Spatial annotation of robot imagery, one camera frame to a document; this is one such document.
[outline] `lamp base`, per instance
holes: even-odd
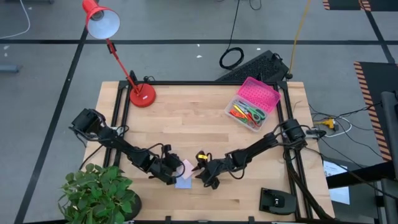
[[[134,105],[138,107],[147,107],[151,105],[156,98],[156,92],[154,87],[152,87],[150,84],[138,84],[137,88],[141,90],[140,94],[137,95],[134,90],[131,90],[130,92],[130,101]]]

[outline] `yellow cable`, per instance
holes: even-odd
[[[296,36],[294,37],[292,58],[290,59],[290,67],[289,67],[289,72],[290,72],[290,74],[292,74],[293,61],[294,61],[294,53],[295,53],[295,51],[296,51],[296,42],[297,42],[297,39],[298,39],[299,36],[300,36],[300,31],[301,31],[301,28],[303,27],[305,16],[307,15],[308,10],[310,9],[310,4],[311,4],[311,0],[308,0],[308,1],[307,1],[307,5],[305,5],[304,14],[303,14],[303,16],[301,17],[300,25],[298,26],[298,30],[297,30]]]

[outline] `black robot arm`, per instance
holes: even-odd
[[[151,173],[149,178],[158,178],[167,185],[176,183],[173,172],[183,165],[178,155],[169,153],[171,145],[162,146],[162,156],[154,154],[149,149],[141,149],[130,145],[118,132],[105,123],[105,117],[93,109],[84,109],[69,127],[76,135],[87,141],[97,141],[101,145],[120,150],[127,155],[133,166],[145,173]]]
[[[275,134],[278,128],[282,128],[282,132]],[[283,134],[288,140],[288,143],[279,143],[278,135]],[[193,170],[205,168],[196,178],[199,178],[204,183],[205,187],[217,189],[220,184],[217,176],[223,172],[236,172],[244,169],[250,163],[254,156],[264,152],[267,149],[276,146],[288,146],[291,149],[302,149],[307,145],[305,141],[305,133],[302,130],[302,125],[299,125],[296,119],[290,119],[282,124],[279,124],[275,129],[266,134],[262,139],[258,140],[251,146],[245,149],[237,149],[235,151],[225,154],[224,159],[213,159],[211,154],[205,154],[200,151],[196,155],[198,165]]]

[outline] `plant pot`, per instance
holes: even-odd
[[[134,196],[134,201],[135,203],[131,202],[131,210],[132,213],[127,213],[124,215],[124,221],[131,221],[133,218],[135,218],[138,213],[141,211],[142,208],[142,202],[141,198],[138,196],[138,194],[135,194]]]

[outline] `wooden tabletop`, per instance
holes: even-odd
[[[288,86],[294,118],[300,124],[312,126],[303,83],[289,82]],[[154,88],[157,98],[153,105],[148,108],[130,105],[127,117],[130,130],[125,140],[138,147],[149,147],[158,142],[171,144],[173,153],[177,153],[181,160],[188,159],[194,166],[198,151],[211,152],[213,158],[224,158],[226,152],[250,146],[279,123],[276,109],[259,133],[226,116],[224,108],[239,86],[156,85]],[[108,124],[112,119],[117,89],[118,82],[103,82],[99,93],[96,110],[105,115]],[[123,93],[118,125],[125,95]],[[281,102],[286,119],[283,94]],[[316,141],[307,142],[309,148],[318,150]],[[85,157],[97,147],[98,143],[89,142]],[[104,152],[98,152],[87,163],[102,165]],[[153,152],[160,154],[160,149],[155,148]],[[165,216],[170,215],[173,220],[247,221],[248,216],[254,216],[256,221],[293,221],[293,215],[259,211],[261,187],[290,192],[282,152],[282,147],[275,147],[256,156],[246,167],[241,180],[234,180],[228,173],[219,175],[220,186],[216,190],[204,188],[202,181],[194,178],[192,189],[175,189],[174,185],[148,179],[149,175],[132,166],[124,154],[120,168],[126,177],[133,180],[131,189],[142,199],[142,210],[136,220],[164,220]],[[309,191],[334,217],[320,156],[305,149],[301,153]],[[299,188],[297,192],[300,211],[305,217]]]

